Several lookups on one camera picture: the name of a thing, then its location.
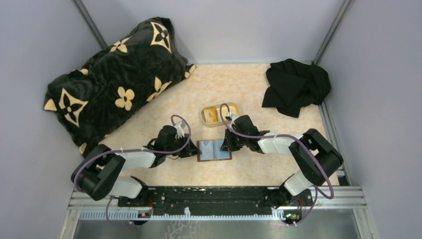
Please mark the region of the brown leather card holder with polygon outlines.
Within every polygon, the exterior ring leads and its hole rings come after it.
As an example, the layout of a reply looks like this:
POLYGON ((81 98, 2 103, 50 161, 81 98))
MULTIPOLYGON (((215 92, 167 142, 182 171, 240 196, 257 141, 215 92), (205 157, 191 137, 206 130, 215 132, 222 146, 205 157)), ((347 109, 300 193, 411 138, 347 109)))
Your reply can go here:
POLYGON ((200 154, 197 155, 197 162, 232 160, 231 152, 221 150, 223 142, 223 139, 198 140, 200 154))

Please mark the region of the beige oval tray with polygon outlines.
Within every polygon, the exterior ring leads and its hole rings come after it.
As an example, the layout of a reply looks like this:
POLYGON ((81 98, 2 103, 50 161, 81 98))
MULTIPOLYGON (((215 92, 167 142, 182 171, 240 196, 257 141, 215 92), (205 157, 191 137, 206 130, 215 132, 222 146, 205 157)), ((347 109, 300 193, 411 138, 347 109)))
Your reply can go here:
POLYGON ((227 124, 229 124, 229 122, 225 119, 226 115, 228 114, 228 112, 232 113, 232 114, 236 114, 236 115, 240 115, 240 109, 238 107, 238 105, 234 102, 227 102, 227 107, 223 106, 221 111, 220 111, 220 105, 221 104, 215 104, 215 105, 210 105, 210 106, 206 106, 201 110, 200 116, 201 116, 201 122, 204 126, 206 127, 217 127, 217 126, 221 126, 223 125, 223 121, 222 118, 220 117, 220 113, 222 113, 223 119, 225 120, 225 122, 227 124), (218 122, 214 122, 214 123, 206 123, 204 121, 204 114, 203 114, 203 110, 208 109, 208 108, 215 108, 217 111, 217 116, 218 116, 218 122))

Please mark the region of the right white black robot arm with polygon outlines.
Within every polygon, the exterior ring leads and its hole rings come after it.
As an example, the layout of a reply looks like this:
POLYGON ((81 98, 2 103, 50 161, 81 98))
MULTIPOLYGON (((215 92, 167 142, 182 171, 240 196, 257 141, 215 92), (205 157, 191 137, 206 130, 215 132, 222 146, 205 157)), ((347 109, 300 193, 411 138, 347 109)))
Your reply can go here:
POLYGON ((286 205, 293 205, 300 193, 312 186, 326 183, 330 189, 329 199, 334 196, 330 176, 343 164, 341 154, 316 129, 309 129, 298 136, 259 131, 248 115, 228 114, 223 151, 238 151, 244 146, 261 154, 291 156, 299 167, 281 185, 280 198, 286 205))

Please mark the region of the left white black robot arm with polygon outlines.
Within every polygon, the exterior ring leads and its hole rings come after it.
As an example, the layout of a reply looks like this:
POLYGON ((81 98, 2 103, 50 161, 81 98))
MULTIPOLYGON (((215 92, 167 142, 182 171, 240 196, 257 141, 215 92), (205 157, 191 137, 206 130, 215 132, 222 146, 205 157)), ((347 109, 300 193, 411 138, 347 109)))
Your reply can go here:
POLYGON ((122 171, 154 168, 168 156, 186 158, 201 153, 183 126, 165 125, 156 138, 140 149, 112 150, 104 144, 97 145, 74 170, 71 181, 75 189, 95 201, 107 196, 126 197, 143 206, 149 200, 147 185, 135 176, 121 176, 122 171))

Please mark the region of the black floral plush pillow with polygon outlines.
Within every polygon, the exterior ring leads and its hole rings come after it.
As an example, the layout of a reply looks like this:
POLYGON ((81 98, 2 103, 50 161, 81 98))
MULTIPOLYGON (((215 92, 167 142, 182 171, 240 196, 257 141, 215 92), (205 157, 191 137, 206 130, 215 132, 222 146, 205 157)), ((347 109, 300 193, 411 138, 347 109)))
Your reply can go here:
POLYGON ((161 93, 196 69, 175 45, 168 18, 139 23, 127 36, 48 86, 44 110, 54 112, 82 155, 161 93))

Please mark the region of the crumpled black cloth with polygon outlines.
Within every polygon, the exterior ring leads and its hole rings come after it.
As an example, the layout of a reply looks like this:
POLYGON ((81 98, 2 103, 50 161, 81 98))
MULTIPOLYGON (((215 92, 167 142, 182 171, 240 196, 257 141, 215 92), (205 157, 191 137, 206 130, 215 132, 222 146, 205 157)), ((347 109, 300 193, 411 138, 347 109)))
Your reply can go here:
POLYGON ((279 113, 298 118, 301 108, 321 105, 331 91, 328 72, 314 64, 294 59, 271 63, 266 70, 269 87, 262 107, 275 108, 279 113))

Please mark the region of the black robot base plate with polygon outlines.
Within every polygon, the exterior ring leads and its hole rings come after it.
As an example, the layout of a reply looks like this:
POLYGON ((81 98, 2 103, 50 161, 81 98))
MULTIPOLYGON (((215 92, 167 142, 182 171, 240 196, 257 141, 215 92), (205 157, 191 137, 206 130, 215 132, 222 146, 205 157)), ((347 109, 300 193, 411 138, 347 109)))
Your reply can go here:
POLYGON ((306 189, 297 196, 287 190, 267 186, 143 188, 130 199, 120 197, 120 207, 152 207, 153 215, 182 215, 188 208, 193 216, 270 215, 278 207, 311 206, 313 197, 306 189))

